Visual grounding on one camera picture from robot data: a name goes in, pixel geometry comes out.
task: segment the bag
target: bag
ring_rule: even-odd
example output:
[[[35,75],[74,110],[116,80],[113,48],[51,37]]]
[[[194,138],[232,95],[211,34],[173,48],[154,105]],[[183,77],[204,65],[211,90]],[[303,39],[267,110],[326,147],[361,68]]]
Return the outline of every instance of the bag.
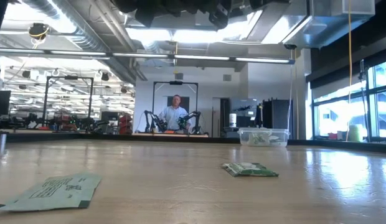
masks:
[[[88,208],[101,177],[81,173],[51,177],[23,194],[0,204],[0,210],[13,212],[42,211],[57,208]]]

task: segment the man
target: man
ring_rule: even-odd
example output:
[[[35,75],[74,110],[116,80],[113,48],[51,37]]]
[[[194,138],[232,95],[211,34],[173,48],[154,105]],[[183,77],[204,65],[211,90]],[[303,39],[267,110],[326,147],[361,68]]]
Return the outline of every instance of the man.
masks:
[[[167,121],[167,129],[168,130],[179,130],[178,120],[179,118],[183,118],[187,115],[187,112],[184,108],[181,108],[179,105],[181,103],[181,97],[179,95],[175,95],[172,98],[172,106],[168,106],[163,109],[160,113],[159,118],[161,120]],[[191,122],[187,121],[186,129],[189,129],[191,126]]]

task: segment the black monitor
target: black monitor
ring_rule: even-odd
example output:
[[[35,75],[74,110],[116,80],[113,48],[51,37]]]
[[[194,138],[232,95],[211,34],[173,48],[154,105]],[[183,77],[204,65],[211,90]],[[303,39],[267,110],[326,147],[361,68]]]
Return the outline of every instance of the black monitor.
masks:
[[[0,115],[9,114],[9,101],[11,100],[10,91],[0,91]]]

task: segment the blue shirt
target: blue shirt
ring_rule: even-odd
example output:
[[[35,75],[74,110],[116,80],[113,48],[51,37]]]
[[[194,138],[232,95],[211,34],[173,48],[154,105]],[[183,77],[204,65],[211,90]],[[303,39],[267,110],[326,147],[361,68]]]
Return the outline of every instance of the blue shirt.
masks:
[[[187,111],[184,108],[178,107],[175,109],[172,106],[168,106],[163,109],[158,117],[167,121],[168,130],[179,130],[178,120],[180,117],[184,117],[186,115]]]

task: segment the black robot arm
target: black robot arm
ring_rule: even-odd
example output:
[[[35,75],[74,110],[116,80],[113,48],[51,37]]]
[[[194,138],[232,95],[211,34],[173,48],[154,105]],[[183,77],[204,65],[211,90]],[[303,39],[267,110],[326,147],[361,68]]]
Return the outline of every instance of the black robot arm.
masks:
[[[191,118],[195,118],[195,126],[193,127],[192,134],[200,134],[200,111],[193,111],[189,113],[188,115],[184,116],[183,118],[179,118],[178,124],[180,129],[186,129],[187,121]]]
[[[165,132],[167,130],[167,123],[161,120],[157,115],[153,114],[151,111],[144,111],[146,117],[146,128],[144,129],[145,133],[151,133],[156,125],[160,132]],[[151,117],[151,123],[149,123],[148,115]]]

